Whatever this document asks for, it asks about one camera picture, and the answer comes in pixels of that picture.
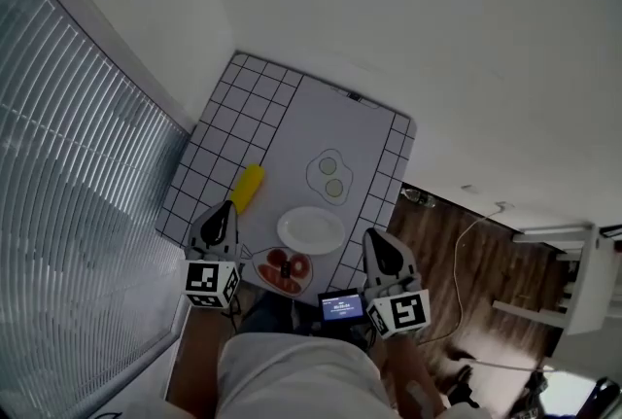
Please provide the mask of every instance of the plate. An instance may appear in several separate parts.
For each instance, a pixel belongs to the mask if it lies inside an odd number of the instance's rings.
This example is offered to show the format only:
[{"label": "plate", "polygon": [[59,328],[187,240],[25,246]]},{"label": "plate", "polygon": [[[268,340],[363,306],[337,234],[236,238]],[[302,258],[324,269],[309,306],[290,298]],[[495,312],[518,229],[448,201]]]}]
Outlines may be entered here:
[{"label": "plate", "polygon": [[345,229],[341,219],[329,210],[301,206],[287,212],[276,227],[281,241],[305,255],[325,255],[343,244]]}]

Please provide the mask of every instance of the small screen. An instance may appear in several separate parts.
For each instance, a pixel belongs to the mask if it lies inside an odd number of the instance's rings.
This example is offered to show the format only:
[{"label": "small screen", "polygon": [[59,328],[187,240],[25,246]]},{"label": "small screen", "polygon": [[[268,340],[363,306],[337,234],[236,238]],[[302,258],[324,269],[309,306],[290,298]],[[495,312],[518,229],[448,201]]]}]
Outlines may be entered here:
[{"label": "small screen", "polygon": [[359,295],[327,298],[322,300],[325,321],[337,321],[363,316],[363,304]]}]

